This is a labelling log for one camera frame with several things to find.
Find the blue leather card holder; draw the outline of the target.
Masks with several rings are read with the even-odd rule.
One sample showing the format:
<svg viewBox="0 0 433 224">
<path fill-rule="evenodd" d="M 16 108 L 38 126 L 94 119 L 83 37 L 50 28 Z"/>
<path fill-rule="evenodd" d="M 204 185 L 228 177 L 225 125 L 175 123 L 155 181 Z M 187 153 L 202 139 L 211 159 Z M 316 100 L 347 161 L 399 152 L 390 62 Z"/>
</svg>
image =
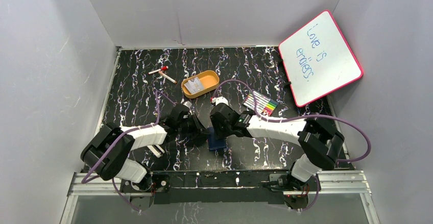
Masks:
<svg viewBox="0 0 433 224">
<path fill-rule="evenodd" d="M 225 139 L 217 139 L 216 133 L 213 127 L 207 128 L 209 134 L 207 136 L 207 143 L 209 151 L 219 151 L 227 147 Z"/>
</svg>

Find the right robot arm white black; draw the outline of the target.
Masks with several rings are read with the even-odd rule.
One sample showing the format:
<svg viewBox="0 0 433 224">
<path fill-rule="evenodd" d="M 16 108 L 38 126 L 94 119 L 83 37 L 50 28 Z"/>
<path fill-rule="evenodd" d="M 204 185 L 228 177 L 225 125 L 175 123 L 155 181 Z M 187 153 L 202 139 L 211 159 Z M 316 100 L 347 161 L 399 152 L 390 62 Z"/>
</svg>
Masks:
<svg viewBox="0 0 433 224">
<path fill-rule="evenodd" d="M 284 119 L 264 117 L 252 111 L 237 113 L 219 103 L 210 113 L 217 139 L 229 136 L 271 138 L 300 146 L 303 155 L 290 167 L 287 182 L 301 190 L 308 180 L 322 170 L 334 170 L 345 140 L 325 117 Z"/>
</svg>

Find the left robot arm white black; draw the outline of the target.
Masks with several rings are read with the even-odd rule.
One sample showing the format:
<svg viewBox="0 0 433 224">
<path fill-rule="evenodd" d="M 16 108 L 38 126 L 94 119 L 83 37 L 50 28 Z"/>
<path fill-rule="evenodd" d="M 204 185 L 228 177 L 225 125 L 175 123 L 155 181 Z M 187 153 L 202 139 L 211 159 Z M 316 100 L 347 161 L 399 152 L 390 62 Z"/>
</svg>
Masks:
<svg viewBox="0 0 433 224">
<path fill-rule="evenodd" d="M 192 141 L 204 140 L 210 132 L 185 104 L 175 105 L 158 123 L 141 127 L 104 125 L 81 152 L 81 160 L 104 181 L 120 178 L 133 183 L 139 191 L 152 187 L 148 167 L 130 160 L 129 153 L 142 147 L 161 148 L 177 136 Z"/>
</svg>

